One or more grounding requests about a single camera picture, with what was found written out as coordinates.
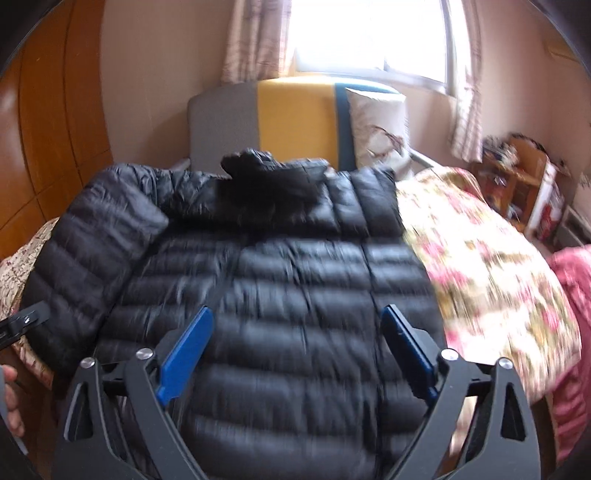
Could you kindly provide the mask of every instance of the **jacket sleeve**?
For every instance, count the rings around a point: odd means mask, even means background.
[[[121,288],[169,223],[163,212],[185,172],[118,165],[97,175],[55,226],[25,286],[23,308],[45,300],[50,320],[27,338],[58,375],[92,353]]]

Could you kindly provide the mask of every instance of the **blue gripper pad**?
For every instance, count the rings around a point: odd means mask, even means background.
[[[163,407],[183,393],[212,333],[213,313],[203,307],[160,366],[160,386],[156,390],[156,398]]]
[[[382,312],[382,334],[414,396],[434,404],[439,397],[435,341],[425,330],[413,328],[395,305]]]

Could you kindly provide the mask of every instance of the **window frame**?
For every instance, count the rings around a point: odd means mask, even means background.
[[[413,87],[420,87],[427,90],[442,93],[444,95],[456,96],[456,45],[453,38],[452,18],[450,14],[449,0],[439,0],[443,13],[443,24],[446,35],[446,81],[439,82],[428,77],[406,73],[392,68],[384,62],[383,69],[360,69],[360,68],[335,68],[330,70],[318,69],[313,64],[302,61],[295,46],[294,62],[296,73],[322,73],[326,75],[338,75],[342,77],[361,78],[368,80],[379,80],[381,82],[396,82]]]

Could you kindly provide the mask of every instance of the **beige wall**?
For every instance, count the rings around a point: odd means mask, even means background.
[[[219,82],[232,0],[107,0],[102,96],[113,159],[189,154],[187,101]]]
[[[583,70],[545,52],[539,14],[527,0],[477,2],[485,135],[522,132],[580,172],[591,142],[591,90]],[[102,92],[115,161],[165,167],[187,155],[186,103],[219,82],[232,4],[107,0]],[[451,99],[394,86],[408,98],[412,146],[444,165],[462,166],[447,143]]]
[[[576,183],[591,160],[591,79],[571,60],[548,56],[550,78],[550,138],[552,158],[563,158],[573,180],[559,177],[558,185],[568,203]]]

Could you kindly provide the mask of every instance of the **silver screw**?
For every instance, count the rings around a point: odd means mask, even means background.
[[[508,358],[499,358],[499,365],[507,370],[511,370],[513,368],[513,362]]]
[[[150,358],[152,355],[154,354],[154,352],[149,349],[149,348],[140,348],[136,353],[135,353],[135,357],[138,360],[147,360],[148,358]]]
[[[82,359],[82,362],[80,362],[80,366],[82,368],[90,368],[92,366],[94,366],[95,364],[95,359],[92,358],[91,356],[87,356],[86,358]]]
[[[455,350],[451,348],[446,348],[445,350],[441,351],[441,357],[449,362],[454,362],[458,358],[460,358],[460,354],[457,353]]]

